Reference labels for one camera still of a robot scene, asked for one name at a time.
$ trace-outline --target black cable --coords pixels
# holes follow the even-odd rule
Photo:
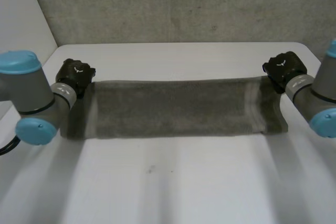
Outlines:
[[[8,144],[0,148],[0,156],[10,152],[20,143],[20,141],[21,140],[17,136],[15,136]]]

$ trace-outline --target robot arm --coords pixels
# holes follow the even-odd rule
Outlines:
[[[88,64],[67,59],[49,86],[33,52],[1,54],[0,101],[11,100],[21,116],[15,128],[17,137],[33,145],[49,143],[95,74]]]
[[[336,40],[316,78],[293,52],[279,54],[262,66],[278,93],[286,93],[309,126],[322,137],[336,137]]]

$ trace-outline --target towel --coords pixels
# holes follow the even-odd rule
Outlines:
[[[71,139],[233,136],[288,131],[265,77],[91,83],[61,127]]]

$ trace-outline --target gray wall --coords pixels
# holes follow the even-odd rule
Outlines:
[[[56,42],[297,41],[319,58],[336,0],[38,0]]]

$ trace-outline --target dark spot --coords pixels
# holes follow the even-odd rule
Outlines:
[[[151,174],[155,172],[155,165],[151,165],[146,173]]]

